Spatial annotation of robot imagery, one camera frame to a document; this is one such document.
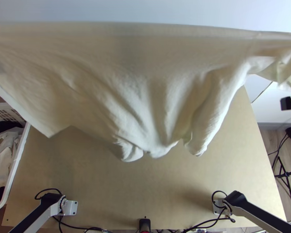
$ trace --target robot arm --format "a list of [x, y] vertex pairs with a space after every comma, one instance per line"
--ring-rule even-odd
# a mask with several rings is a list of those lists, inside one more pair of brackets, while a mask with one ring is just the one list
[[238, 191], [233, 191], [222, 202], [231, 214], [243, 216], [269, 233], [291, 233], [291, 224], [251, 204]]
[[10, 233], [33, 233], [52, 216], [75, 215], [78, 202], [69, 201], [66, 196], [56, 193], [47, 193], [41, 197], [40, 205], [24, 220], [15, 226]]

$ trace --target wooden floor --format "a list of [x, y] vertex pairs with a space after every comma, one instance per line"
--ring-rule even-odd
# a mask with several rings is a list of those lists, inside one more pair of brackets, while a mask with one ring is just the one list
[[[260, 129], [264, 145], [266, 148], [267, 153], [271, 153], [277, 150], [277, 145], [280, 143], [281, 139], [285, 135], [285, 131], [276, 131], [276, 130], [262, 130]], [[274, 157], [276, 154], [272, 154], [269, 156], [270, 162], [273, 163]], [[279, 156], [287, 170], [287, 172], [291, 172], [291, 139], [289, 138], [283, 144], [282, 148], [280, 149]], [[279, 162], [276, 163], [275, 166], [275, 173], [279, 173]], [[284, 211], [288, 221], [291, 221], [291, 199], [288, 195], [288, 189], [282, 183], [281, 180], [277, 180], [277, 186], [280, 193], [281, 201], [284, 206]]]

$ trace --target metal bracket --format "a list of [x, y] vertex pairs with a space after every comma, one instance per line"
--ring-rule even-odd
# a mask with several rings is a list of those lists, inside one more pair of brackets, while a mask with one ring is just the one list
[[61, 210], [62, 213], [58, 213], [59, 216], [69, 216], [76, 215], [76, 210], [78, 209], [78, 202], [67, 200], [64, 198], [61, 202]]
[[[217, 206], [224, 206], [222, 200], [223, 200], [223, 199], [216, 199], [216, 200], [213, 200], [214, 203], [212, 203], [212, 207], [213, 207], [213, 213], [214, 213], [214, 214], [219, 215], [219, 214], [221, 213], [222, 209], [216, 207], [214, 204], [216, 204]], [[230, 210], [227, 208], [226, 210], [223, 211], [222, 215], [230, 216]]]

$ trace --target baseboard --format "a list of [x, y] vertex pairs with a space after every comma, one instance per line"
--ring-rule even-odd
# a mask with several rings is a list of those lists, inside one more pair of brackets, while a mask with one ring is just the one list
[[285, 130], [291, 127], [291, 123], [268, 123], [268, 122], [258, 122], [260, 129], [264, 130]]

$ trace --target white wall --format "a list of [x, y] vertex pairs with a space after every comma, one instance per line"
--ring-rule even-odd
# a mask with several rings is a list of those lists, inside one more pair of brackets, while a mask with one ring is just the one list
[[261, 96], [252, 103], [255, 112], [256, 121], [260, 123], [291, 123], [291, 110], [282, 111], [280, 100], [291, 96], [291, 91], [280, 90], [277, 83], [272, 83]]
[[245, 88], [250, 102], [252, 103], [259, 95], [262, 93], [271, 81], [262, 78], [258, 75], [248, 75], [247, 81], [245, 83]]
[[[0, 21], [122, 21], [291, 32], [291, 0], [0, 0]], [[257, 76], [249, 78], [250, 99], [268, 84]], [[263, 106], [257, 104], [253, 109], [258, 122], [267, 122]], [[286, 115], [273, 110], [272, 116], [282, 116], [277, 121], [284, 122]]]

